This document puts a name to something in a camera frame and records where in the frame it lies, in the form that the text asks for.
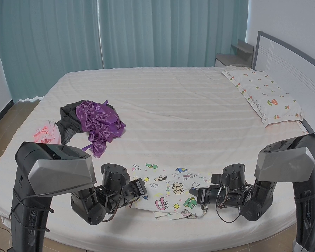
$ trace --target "baseboard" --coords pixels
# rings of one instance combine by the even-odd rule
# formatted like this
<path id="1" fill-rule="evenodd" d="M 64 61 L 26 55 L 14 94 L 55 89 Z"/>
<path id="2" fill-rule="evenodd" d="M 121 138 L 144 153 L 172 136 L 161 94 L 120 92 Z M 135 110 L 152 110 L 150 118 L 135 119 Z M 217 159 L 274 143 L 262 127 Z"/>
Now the baseboard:
<path id="1" fill-rule="evenodd" d="M 11 100 L 6 106 L 5 108 L 0 112 L 0 120 L 2 120 L 2 118 L 4 117 L 4 115 L 6 115 L 6 113 L 10 110 L 10 108 L 13 106 L 13 100 Z"/>

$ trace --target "white bed sheet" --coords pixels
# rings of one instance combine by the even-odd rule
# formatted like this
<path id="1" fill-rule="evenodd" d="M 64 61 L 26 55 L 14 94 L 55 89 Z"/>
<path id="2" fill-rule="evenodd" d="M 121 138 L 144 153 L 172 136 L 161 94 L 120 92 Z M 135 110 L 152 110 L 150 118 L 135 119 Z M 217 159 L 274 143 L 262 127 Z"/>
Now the white bed sheet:
<path id="1" fill-rule="evenodd" d="M 14 135 L 0 159 L 0 216 L 6 225 L 12 204 L 16 153 L 32 141 L 45 120 L 58 121 L 60 107 L 79 100 L 109 100 L 126 123 L 126 132 L 93 157 L 97 185 L 100 167 L 114 162 L 127 169 L 137 162 L 221 173 L 233 163 L 246 165 L 254 182 L 258 152 L 266 145 L 302 135 L 296 122 L 263 127 L 260 117 L 221 73 L 211 68 L 132 68 L 68 73 L 41 100 Z M 76 134 L 68 145 L 88 145 L 88 134 Z M 70 194 L 55 196 L 46 237 L 91 251 L 204 252 L 247 244 L 269 237 L 295 218 L 291 183 L 278 183 L 270 209 L 255 222 L 240 217 L 222 222 L 213 206 L 201 219 L 156 220 L 149 211 L 121 208 L 108 223 L 88 225 L 70 206 Z M 237 209 L 220 211 L 226 220 Z"/>

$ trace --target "cartoon print shirt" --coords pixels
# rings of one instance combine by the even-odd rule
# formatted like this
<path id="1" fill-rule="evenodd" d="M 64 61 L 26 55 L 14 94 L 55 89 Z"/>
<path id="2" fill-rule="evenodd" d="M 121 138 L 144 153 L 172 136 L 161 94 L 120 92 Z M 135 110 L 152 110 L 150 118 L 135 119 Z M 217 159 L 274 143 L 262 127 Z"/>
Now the cartoon print shirt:
<path id="1" fill-rule="evenodd" d="M 139 208 L 155 213 L 156 219 L 199 218 L 207 206 L 197 204 L 190 189 L 209 187 L 211 174 L 198 173 L 186 168 L 170 168 L 155 164 L 134 164 L 129 173 L 131 180 L 145 181 L 147 194 L 127 208 Z"/>

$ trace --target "white headboard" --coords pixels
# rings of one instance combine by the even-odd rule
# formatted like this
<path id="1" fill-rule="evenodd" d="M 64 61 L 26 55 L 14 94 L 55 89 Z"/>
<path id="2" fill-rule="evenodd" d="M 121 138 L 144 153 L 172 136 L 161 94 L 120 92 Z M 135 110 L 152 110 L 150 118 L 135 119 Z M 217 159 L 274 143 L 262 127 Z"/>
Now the white headboard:
<path id="1" fill-rule="evenodd" d="M 301 105 L 302 124 L 315 133 L 315 60 L 297 48 L 258 32 L 254 70 L 264 70 Z"/>

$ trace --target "purple satin garment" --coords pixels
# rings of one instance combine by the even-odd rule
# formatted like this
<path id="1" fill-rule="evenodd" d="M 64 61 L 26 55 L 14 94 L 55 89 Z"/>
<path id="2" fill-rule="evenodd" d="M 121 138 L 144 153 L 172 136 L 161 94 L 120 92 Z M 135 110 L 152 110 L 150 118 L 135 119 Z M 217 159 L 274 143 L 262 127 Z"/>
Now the purple satin garment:
<path id="1" fill-rule="evenodd" d="M 120 121 L 120 118 L 112 108 L 103 104 L 92 101 L 83 101 L 76 107 L 76 115 L 82 124 L 82 130 L 89 132 L 89 141 L 92 146 L 88 145 L 83 149 L 90 150 L 93 156 L 100 158 L 105 152 L 106 141 L 111 143 L 116 137 L 123 134 L 126 124 Z"/>

